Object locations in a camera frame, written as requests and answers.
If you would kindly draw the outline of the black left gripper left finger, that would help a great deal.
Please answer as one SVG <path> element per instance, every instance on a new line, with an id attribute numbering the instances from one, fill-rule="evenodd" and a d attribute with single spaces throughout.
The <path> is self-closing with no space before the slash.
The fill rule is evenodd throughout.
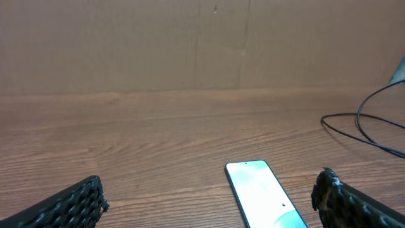
<path id="1" fill-rule="evenodd" d="M 95 227 L 108 208 L 101 179 L 92 175 L 2 220 L 1 227 Z"/>

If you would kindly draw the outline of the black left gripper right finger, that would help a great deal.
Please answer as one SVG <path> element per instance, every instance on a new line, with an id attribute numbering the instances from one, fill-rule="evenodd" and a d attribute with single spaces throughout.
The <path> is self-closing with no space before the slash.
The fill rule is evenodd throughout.
<path id="1" fill-rule="evenodd" d="M 316 178 L 311 203 L 326 228 L 404 228 L 404 215 L 342 182 L 325 167 Z"/>

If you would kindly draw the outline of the Samsung Galaxy smartphone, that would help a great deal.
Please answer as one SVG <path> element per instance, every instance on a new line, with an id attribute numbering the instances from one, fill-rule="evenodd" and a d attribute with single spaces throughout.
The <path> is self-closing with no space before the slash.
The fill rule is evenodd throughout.
<path id="1" fill-rule="evenodd" d="M 225 173 L 246 227 L 308 227 L 266 161 L 227 163 Z"/>

